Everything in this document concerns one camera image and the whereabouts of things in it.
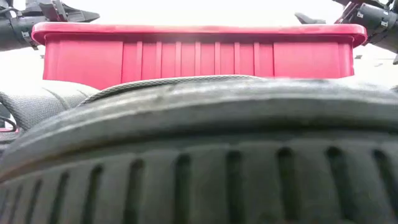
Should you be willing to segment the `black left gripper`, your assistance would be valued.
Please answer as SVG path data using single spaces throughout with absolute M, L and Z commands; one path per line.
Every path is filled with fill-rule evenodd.
M 76 9 L 60 0 L 26 0 L 23 15 L 47 16 L 51 22 L 92 22 L 100 18 L 96 12 Z

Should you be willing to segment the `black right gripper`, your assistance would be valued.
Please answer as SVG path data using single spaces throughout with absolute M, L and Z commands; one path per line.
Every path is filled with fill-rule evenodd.
M 376 6 L 378 8 L 387 9 L 387 4 L 383 4 L 379 0 L 332 0 L 344 6 L 343 12 L 339 18 L 335 21 L 335 24 L 340 24 L 346 18 L 358 10 L 362 4 L 370 4 L 372 6 Z M 313 19 L 301 12 L 296 12 L 295 17 L 299 20 L 301 24 L 326 24 L 326 20 L 324 19 Z

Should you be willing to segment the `black slide sandal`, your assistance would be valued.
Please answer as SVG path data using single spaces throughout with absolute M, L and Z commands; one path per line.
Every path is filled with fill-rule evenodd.
M 5 151 L 0 224 L 398 224 L 398 92 L 253 79 L 101 95 Z
M 80 83 L 41 80 L 0 85 L 0 103 L 11 112 L 18 127 L 26 131 L 47 118 L 76 107 L 97 92 L 98 89 Z

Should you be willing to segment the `red plastic bin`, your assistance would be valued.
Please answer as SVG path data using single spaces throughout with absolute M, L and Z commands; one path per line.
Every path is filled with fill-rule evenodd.
M 249 75 L 344 78 L 367 39 L 355 24 L 293 27 L 134 26 L 43 22 L 46 80 L 105 89 L 162 78 Z

